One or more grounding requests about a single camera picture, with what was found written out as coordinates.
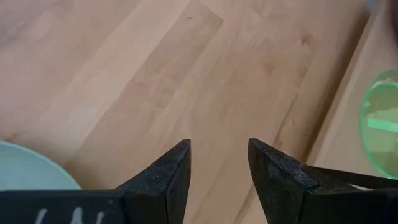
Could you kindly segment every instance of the blue dish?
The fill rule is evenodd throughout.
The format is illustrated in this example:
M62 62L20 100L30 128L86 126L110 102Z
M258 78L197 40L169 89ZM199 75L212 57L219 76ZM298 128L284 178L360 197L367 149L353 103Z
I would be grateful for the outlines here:
M0 190L80 190L75 179L50 159L0 141Z

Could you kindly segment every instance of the wood plank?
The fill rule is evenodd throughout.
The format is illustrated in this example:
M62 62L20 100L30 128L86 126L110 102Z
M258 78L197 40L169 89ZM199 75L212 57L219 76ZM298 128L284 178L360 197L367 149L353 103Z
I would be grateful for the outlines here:
M88 189L119 185L191 138L185 223L264 221L248 139L302 156L363 19L363 0L0 6L0 138Z
M388 9L388 2L382 1L369 20L308 158L309 164L379 175L363 151L359 136L359 105L365 89L379 73L398 65Z

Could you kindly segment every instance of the green cup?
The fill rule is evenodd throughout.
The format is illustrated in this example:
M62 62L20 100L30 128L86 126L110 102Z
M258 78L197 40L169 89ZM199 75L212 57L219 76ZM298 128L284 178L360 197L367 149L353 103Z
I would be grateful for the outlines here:
M398 70L382 72L365 91L359 125L373 167L398 178Z

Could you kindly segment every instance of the pale blue bowl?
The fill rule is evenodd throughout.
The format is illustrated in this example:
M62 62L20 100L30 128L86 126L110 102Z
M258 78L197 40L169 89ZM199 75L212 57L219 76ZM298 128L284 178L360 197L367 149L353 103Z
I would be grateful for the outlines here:
M80 190L62 167L16 144L0 141L0 190Z

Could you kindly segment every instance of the wooden floor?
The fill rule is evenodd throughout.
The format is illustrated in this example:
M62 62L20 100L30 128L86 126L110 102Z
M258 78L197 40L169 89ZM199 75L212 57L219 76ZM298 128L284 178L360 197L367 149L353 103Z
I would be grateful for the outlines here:
M264 223L249 138L303 159L364 0L2 0L0 138L87 189L192 139L185 223Z

